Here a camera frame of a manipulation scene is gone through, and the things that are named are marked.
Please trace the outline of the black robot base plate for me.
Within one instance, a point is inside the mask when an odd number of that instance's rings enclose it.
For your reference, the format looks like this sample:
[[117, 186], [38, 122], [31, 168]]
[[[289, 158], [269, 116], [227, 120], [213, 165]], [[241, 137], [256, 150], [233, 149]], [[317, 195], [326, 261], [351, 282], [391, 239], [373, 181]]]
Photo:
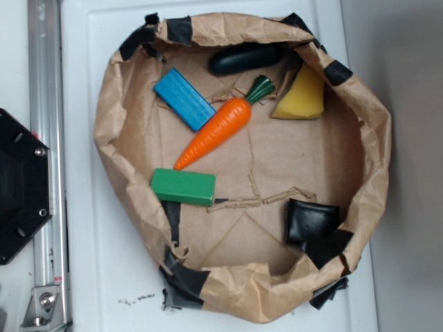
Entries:
[[51, 217], [48, 147], [1, 110], [1, 265]]

